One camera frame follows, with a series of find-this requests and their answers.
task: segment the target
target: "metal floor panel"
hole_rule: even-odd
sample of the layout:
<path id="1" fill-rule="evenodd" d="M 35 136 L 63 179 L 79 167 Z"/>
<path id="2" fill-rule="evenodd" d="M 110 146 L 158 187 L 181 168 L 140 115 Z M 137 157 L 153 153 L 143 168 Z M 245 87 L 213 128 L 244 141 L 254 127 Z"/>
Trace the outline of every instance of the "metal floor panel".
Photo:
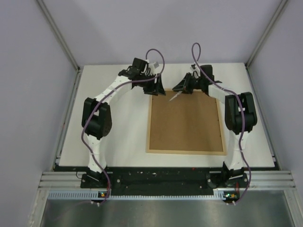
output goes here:
<path id="1" fill-rule="evenodd" d="M 292 227 L 283 191 L 250 191 L 237 206 L 222 201 L 47 202 L 43 227 Z"/>

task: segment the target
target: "white table surface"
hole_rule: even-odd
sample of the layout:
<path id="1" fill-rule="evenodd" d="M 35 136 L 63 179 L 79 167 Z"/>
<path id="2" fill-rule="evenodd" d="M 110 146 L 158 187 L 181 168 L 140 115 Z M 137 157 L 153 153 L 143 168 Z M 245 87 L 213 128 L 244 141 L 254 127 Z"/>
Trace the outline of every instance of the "white table surface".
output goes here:
<path id="1" fill-rule="evenodd" d="M 95 97 L 106 89 L 118 72 L 129 65 L 87 65 L 75 99 L 71 119 L 62 149 L 60 166 L 87 166 L 89 151 L 80 139 L 83 103 L 87 97 Z M 215 80 L 220 80 L 236 93 L 252 92 L 243 63 L 212 64 Z M 164 88 L 173 88 L 189 72 L 190 64 L 166 64 L 162 74 Z M 221 167 L 224 156 L 172 155 L 146 153 L 146 135 L 149 95 L 142 88 L 135 87 L 126 93 L 118 103 L 111 105 L 113 127 L 102 143 L 106 146 L 108 166 L 154 166 L 154 167 Z M 257 108 L 258 123 L 250 133 L 244 151 L 251 167 L 273 167 L 264 129 Z M 224 124 L 226 147 L 229 133 Z"/>

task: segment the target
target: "wooden frame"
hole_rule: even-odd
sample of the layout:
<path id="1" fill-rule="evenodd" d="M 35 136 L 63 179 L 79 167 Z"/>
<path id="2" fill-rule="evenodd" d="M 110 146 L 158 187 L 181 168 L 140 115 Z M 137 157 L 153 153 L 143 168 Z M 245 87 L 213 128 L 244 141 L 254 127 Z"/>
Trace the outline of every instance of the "wooden frame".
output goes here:
<path id="1" fill-rule="evenodd" d="M 146 140 L 146 152 L 147 153 L 157 153 L 157 154 L 186 154 L 186 155 L 226 155 L 226 144 L 225 136 L 223 131 L 224 121 L 221 118 L 221 108 L 220 102 L 216 101 L 216 106 L 218 110 L 218 119 L 221 133 L 221 141 L 223 151 L 193 151 L 193 150 L 159 150 L 159 149 L 150 149 L 150 140 L 151 140 L 151 121 L 152 121 L 152 96 L 150 96 L 149 110 L 148 110 L 148 122 L 147 122 L 147 140 Z"/>

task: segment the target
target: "gray wall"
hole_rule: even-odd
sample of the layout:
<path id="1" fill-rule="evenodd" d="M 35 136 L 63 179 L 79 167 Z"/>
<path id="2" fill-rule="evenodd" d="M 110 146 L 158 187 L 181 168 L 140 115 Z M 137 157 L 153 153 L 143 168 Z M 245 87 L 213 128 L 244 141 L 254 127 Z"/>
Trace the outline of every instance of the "gray wall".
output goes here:
<path id="1" fill-rule="evenodd" d="M 75 72 L 34 0 L 0 7 L 0 220 L 25 226 Z"/>
<path id="2" fill-rule="evenodd" d="M 289 2 L 251 67 L 279 160 L 303 198 L 303 1 Z"/>
<path id="3" fill-rule="evenodd" d="M 130 63 L 149 48 L 170 63 L 245 62 L 280 0 L 45 0 L 78 64 Z"/>

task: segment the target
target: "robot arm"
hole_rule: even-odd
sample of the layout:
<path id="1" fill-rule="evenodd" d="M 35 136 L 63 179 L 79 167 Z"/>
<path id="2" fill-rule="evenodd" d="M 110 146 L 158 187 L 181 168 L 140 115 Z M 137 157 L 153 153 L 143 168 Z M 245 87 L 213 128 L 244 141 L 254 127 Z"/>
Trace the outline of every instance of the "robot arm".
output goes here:
<path id="1" fill-rule="evenodd" d="M 211 65 L 203 65 L 201 68 L 212 81 L 221 83 L 220 81 L 214 80 L 213 67 Z M 191 70 L 192 73 L 187 73 L 182 81 L 173 88 L 173 91 L 192 94 L 194 89 L 200 89 L 208 96 L 218 99 L 225 105 L 225 124 L 230 130 L 230 137 L 223 168 L 227 168 L 227 171 L 230 173 L 234 172 L 234 174 L 229 174 L 233 177 L 234 175 L 243 172 L 241 169 L 244 167 L 239 148 L 242 118 L 236 96 L 230 95 L 211 83 L 200 71 L 198 71 L 196 65 L 192 65 Z M 249 133 L 253 126 L 257 124 L 257 115 L 252 93 L 246 92 L 238 96 L 242 102 L 245 116 L 245 132 L 241 140 L 242 151 L 244 151 Z"/>
<path id="2" fill-rule="evenodd" d="M 128 69 L 119 72 L 115 81 L 105 91 L 94 98 L 87 98 L 85 100 L 81 123 L 82 127 L 84 127 L 87 123 L 89 116 L 98 102 L 106 97 L 106 102 L 100 104 L 85 129 L 88 145 L 93 151 L 93 154 L 89 154 L 88 167 L 91 171 L 99 173 L 102 172 L 100 167 L 98 167 L 95 163 L 93 156 L 99 162 L 102 168 L 107 166 L 105 159 L 105 147 L 100 146 L 100 144 L 102 138 L 107 136 L 112 128 L 110 105 L 117 102 L 120 97 L 130 91 L 134 86 L 143 87 L 145 94 L 156 96 L 165 95 L 161 76 L 157 77 L 155 80 L 150 80 L 156 76 L 154 70 L 157 67 L 158 63 L 150 64 L 148 60 L 135 58 L 133 64 L 129 66 Z"/>

